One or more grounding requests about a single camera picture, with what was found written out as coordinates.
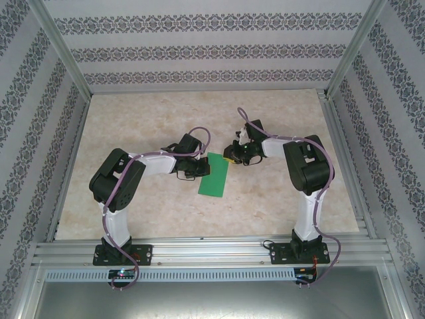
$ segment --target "green block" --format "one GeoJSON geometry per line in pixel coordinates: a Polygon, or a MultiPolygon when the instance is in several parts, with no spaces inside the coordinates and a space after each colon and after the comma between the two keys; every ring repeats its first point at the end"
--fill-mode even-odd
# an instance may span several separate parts
{"type": "Polygon", "coordinates": [[[208,153],[208,162],[211,167],[211,173],[202,177],[198,194],[223,197],[228,161],[221,154],[208,153]]]}

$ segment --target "enclosure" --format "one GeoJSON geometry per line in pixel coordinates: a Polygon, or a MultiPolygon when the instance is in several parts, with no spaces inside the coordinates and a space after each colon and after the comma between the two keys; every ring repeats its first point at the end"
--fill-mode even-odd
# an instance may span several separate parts
{"type": "Polygon", "coordinates": [[[2,0],[0,318],[425,318],[424,7],[2,0]],[[291,239],[298,192],[268,158],[229,164],[222,197],[197,178],[143,180],[128,228],[150,265],[112,291],[121,267],[93,265],[92,176],[114,148],[159,150],[195,126],[222,154],[237,107],[329,152],[329,276],[299,288],[311,264],[271,262],[264,241],[291,239]]]}

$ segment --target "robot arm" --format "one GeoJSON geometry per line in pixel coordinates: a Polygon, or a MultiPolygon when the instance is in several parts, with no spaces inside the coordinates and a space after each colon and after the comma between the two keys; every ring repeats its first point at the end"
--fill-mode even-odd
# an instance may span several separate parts
{"type": "Polygon", "coordinates": [[[104,205],[118,182],[117,175],[121,174],[137,154],[126,153],[117,148],[106,158],[100,169],[90,181],[89,188],[94,199],[99,203],[100,210],[106,214],[106,228],[109,236],[102,238],[104,249],[109,255],[121,259],[126,258],[114,247],[110,238],[124,251],[131,250],[131,237],[127,224],[127,206],[133,199],[142,178],[160,173],[184,172],[186,179],[194,180],[210,173],[208,158],[192,156],[176,156],[175,154],[191,154],[201,149],[202,143],[185,134],[178,144],[172,144],[159,152],[153,152],[137,158],[129,167],[117,193],[104,211],[104,205]]]}
{"type": "MultiPolygon", "coordinates": [[[[252,123],[262,128],[261,121],[252,123]]],[[[263,158],[277,157],[286,159],[290,179],[299,191],[299,205],[296,225],[292,231],[291,249],[296,259],[300,259],[307,250],[321,246],[321,235],[313,224],[313,213],[317,194],[329,179],[330,169],[325,156],[307,142],[294,142],[269,138],[252,126],[245,124],[236,132],[237,140],[228,146],[223,157],[232,163],[253,165],[252,158],[259,157],[254,164],[263,158]]],[[[313,135],[306,139],[322,146],[320,139],[313,135]]],[[[320,197],[317,208],[317,225],[321,215],[321,206],[325,193],[320,197]]]]}

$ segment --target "marble tile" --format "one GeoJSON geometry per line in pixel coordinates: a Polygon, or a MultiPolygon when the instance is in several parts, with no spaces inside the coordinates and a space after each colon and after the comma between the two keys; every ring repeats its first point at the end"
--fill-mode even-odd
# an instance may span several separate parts
{"type": "MultiPolygon", "coordinates": [[[[93,96],[57,239],[99,239],[101,213],[88,183],[114,148],[143,153],[178,142],[194,126],[211,131],[210,152],[221,154],[244,122],[261,119],[273,134],[317,134],[335,164],[335,179],[323,204],[326,232],[358,231],[347,190],[315,90],[162,92],[93,96]]],[[[205,141],[205,133],[195,132],[205,141]]],[[[224,197],[198,195],[200,179],[175,174],[142,179],[129,205],[134,238],[289,234],[298,213],[298,192],[286,163],[266,158],[260,165],[229,165],[224,197]]]]}

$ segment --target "patterned wallpaper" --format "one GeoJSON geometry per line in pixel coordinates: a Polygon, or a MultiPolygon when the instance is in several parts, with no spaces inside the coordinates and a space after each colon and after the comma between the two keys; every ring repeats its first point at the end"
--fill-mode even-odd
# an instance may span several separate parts
{"type": "Polygon", "coordinates": [[[415,318],[425,318],[424,9],[389,1],[333,97],[415,318]]]}
{"type": "Polygon", "coordinates": [[[0,318],[44,241],[88,102],[27,2],[0,4],[0,318]]]}
{"type": "Polygon", "coordinates": [[[45,4],[97,93],[325,88],[370,1],[45,4]]]}

